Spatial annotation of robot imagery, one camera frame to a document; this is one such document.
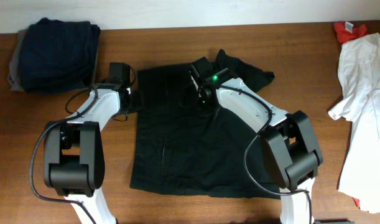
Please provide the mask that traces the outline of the black t-shirt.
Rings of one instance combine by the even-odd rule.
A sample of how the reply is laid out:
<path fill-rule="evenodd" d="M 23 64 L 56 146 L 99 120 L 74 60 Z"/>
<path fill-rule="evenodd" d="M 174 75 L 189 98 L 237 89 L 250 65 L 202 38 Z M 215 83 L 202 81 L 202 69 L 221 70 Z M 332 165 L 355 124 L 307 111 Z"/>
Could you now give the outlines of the black t-shirt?
<path fill-rule="evenodd" d="M 180 107 L 182 88 L 191 80 L 187 63 L 141 70 L 143 109 L 137 117 L 136 149 L 130 186 L 165 195 L 276 198 L 257 188 L 243 166 L 267 189 L 278 186 L 266 172 L 255 132 L 231 111 L 198 117 Z"/>

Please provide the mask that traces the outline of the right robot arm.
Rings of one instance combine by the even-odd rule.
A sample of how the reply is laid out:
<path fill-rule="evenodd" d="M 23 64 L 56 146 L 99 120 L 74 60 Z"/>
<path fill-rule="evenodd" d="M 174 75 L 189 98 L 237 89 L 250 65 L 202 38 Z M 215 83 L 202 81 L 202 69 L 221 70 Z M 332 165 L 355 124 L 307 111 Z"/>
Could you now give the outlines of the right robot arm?
<path fill-rule="evenodd" d="M 255 133 L 261 143 L 264 168 L 279 187 L 273 191 L 250 173 L 246 148 L 243 166 L 252 183 L 263 192 L 280 197 L 281 223 L 314 223 L 312 187 L 323 156 L 311 120 L 302 111 L 292 114 L 268 103 L 240 78 L 225 82 L 214 76 L 210 82 L 190 80 L 203 105 L 230 110 Z"/>

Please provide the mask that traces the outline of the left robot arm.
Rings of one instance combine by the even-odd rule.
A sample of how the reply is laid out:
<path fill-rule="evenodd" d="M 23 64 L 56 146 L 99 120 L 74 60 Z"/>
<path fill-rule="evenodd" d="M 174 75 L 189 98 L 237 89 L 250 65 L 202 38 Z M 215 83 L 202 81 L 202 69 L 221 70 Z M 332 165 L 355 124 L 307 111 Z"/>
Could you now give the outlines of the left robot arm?
<path fill-rule="evenodd" d="M 142 106 L 130 89 L 97 88 L 63 121 L 48 128 L 44 142 L 44 182 L 69 203 L 82 223 L 117 223 L 102 184 L 106 172 L 101 132 L 117 116 L 123 121 Z"/>

